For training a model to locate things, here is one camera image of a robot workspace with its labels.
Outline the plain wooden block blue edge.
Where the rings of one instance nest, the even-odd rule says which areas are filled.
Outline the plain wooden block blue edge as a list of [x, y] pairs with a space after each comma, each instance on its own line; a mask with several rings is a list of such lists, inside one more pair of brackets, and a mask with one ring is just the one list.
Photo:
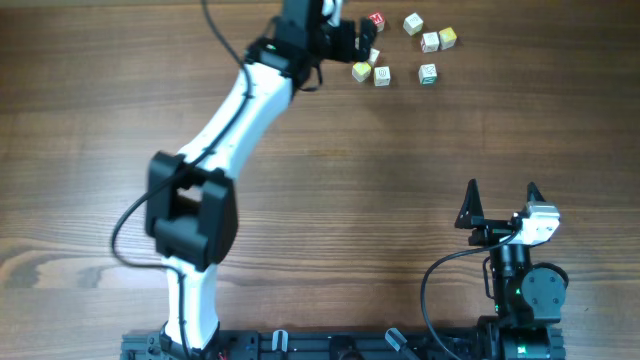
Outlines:
[[375, 49], [375, 48], [371, 48], [370, 49], [370, 55], [369, 58], [367, 60], [367, 63], [371, 66], [371, 67], [375, 67], [376, 63], [378, 61], [380, 55], [380, 51]]

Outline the yellow topped wooden block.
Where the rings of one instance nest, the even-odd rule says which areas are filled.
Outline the yellow topped wooden block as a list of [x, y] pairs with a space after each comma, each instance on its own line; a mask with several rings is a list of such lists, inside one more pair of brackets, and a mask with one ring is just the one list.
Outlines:
[[352, 76], [360, 83], [369, 78], [372, 67], [368, 62], [356, 62], [352, 67]]

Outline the wooden block with O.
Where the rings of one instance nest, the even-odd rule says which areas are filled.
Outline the wooden block with O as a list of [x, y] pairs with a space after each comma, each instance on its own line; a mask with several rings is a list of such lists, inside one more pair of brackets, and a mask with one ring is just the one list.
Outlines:
[[374, 68], [374, 85], [376, 87], [389, 86], [391, 82], [391, 72], [388, 66]]

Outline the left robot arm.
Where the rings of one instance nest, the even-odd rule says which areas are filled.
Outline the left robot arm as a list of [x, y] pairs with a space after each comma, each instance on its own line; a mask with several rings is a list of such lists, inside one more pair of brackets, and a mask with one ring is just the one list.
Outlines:
[[341, 16], [339, 1], [286, 1], [245, 50], [227, 98], [177, 154], [149, 164], [145, 231], [166, 269], [170, 315], [162, 350], [210, 359], [218, 346], [217, 267], [238, 232], [235, 181], [260, 138], [324, 60], [365, 62], [378, 28]]

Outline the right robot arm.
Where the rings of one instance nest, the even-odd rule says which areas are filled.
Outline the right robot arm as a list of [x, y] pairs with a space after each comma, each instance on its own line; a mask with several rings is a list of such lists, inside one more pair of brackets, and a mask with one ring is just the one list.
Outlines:
[[479, 359], [559, 360], [566, 357], [561, 307], [569, 284], [557, 265], [531, 261], [530, 250], [551, 240], [560, 225], [557, 207], [537, 186], [527, 185], [524, 208], [509, 220], [484, 216], [477, 181], [472, 179], [455, 226], [470, 229], [469, 244], [488, 247], [482, 265], [486, 296], [496, 314], [479, 318], [474, 354]]

